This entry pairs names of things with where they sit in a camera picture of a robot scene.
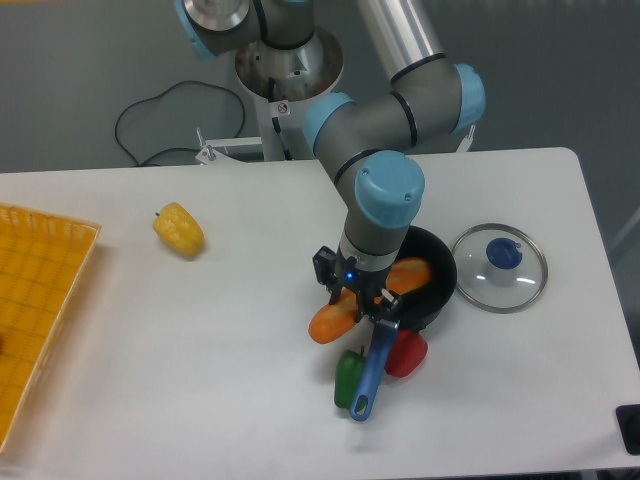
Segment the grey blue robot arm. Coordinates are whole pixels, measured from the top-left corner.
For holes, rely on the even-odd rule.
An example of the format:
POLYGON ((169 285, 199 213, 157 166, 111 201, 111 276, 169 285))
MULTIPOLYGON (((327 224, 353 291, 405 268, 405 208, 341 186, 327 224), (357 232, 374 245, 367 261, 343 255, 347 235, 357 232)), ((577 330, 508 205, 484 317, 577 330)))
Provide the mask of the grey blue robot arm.
POLYGON ((336 91, 344 68, 335 37, 318 26, 310 1, 178 1, 194 50, 231 52, 252 96, 266 160, 320 161, 347 216, 336 250, 320 249, 317 281, 332 300, 356 297, 358 316, 405 329, 428 325, 451 297, 456 268, 446 261, 432 287, 403 294, 391 266, 418 251, 413 224, 425 188, 406 155, 419 143, 474 124, 486 97, 474 69, 445 55, 418 1, 362 1, 358 8, 390 91, 359 104, 336 91))

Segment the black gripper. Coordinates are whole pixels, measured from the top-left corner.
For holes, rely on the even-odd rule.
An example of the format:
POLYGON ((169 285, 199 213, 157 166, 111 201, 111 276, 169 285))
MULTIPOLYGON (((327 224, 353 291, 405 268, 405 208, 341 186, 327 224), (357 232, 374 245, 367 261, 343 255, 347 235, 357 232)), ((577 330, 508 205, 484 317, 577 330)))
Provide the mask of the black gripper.
POLYGON ((402 298, 396 292, 385 289, 390 270, 391 266, 379 271, 362 270, 357 267, 354 257, 345 259, 340 252, 336 254, 335 273, 340 287, 339 298, 344 290, 355 295, 357 306, 355 323, 368 317, 371 311, 374 323, 386 321, 398 324, 400 322, 399 310, 402 298))

